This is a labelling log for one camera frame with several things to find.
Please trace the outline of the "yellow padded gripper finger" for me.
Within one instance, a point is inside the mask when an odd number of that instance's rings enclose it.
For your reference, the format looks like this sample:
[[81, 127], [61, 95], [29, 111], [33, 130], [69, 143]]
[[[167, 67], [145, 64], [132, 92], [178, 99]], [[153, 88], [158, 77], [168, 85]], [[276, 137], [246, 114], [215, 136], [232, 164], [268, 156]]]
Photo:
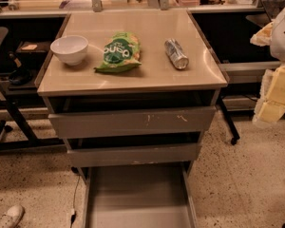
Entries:
[[254, 124], [274, 124], [285, 114], [285, 64], [266, 69], [262, 77], [260, 98], [254, 110]]
[[256, 46], [264, 47], [271, 44], [273, 23], [270, 22], [250, 39], [250, 43]]

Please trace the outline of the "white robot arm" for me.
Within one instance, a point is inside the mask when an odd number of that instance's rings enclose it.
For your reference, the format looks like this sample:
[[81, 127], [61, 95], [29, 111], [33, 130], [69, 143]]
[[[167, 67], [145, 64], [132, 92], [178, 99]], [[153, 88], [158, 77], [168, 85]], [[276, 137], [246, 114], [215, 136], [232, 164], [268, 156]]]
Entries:
[[275, 124], [285, 114], [285, 8], [273, 22], [254, 34], [250, 43], [269, 46], [271, 55], [281, 62], [275, 70], [266, 69], [261, 81], [253, 122], [265, 127]]

